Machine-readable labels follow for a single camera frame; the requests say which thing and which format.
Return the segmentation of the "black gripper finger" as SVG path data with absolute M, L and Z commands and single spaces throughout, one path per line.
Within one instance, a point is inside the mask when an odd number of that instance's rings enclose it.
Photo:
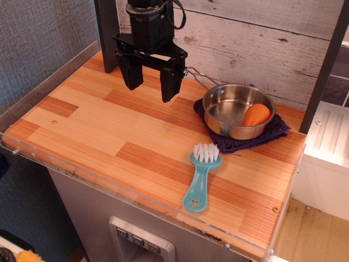
M 134 90 L 143 83 L 142 64 L 133 56 L 117 54 L 122 77 L 128 89 Z
M 176 70 L 164 68 L 160 71 L 160 83 L 162 100 L 167 103 L 179 93 L 182 78 Z

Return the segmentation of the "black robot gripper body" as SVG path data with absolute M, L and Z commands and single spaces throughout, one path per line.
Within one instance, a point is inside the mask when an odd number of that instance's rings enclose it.
M 174 42 L 175 31 L 183 29 L 186 13 L 182 6 L 182 21 L 175 25 L 172 5 L 127 5 L 131 32 L 116 33 L 117 54 L 135 57 L 142 66 L 161 71 L 176 70 L 183 76 L 187 53 Z

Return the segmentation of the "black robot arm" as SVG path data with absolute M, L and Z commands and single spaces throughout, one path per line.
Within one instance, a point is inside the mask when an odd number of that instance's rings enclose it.
M 180 1 L 128 1 L 126 12 L 130 17 L 131 33 L 117 33 L 116 57 L 128 89 L 143 84 L 143 67 L 159 71 L 161 96 L 164 103 L 179 93 L 188 54 L 173 39 L 175 31 L 183 29 L 186 15 L 180 26 L 175 25 L 173 6 L 183 8 Z

